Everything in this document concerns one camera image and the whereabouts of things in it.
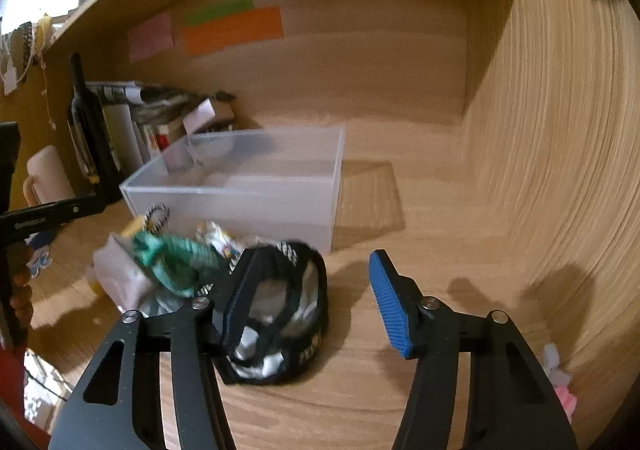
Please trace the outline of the person's left hand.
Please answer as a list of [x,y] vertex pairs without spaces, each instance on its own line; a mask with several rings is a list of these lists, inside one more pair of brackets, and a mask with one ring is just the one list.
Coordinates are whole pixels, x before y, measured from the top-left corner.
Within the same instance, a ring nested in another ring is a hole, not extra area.
[[10,305],[22,330],[30,327],[34,307],[32,307],[32,288],[29,283],[32,274],[28,267],[32,259],[32,249],[24,242],[11,244],[6,249],[8,255],[9,276],[12,282]]

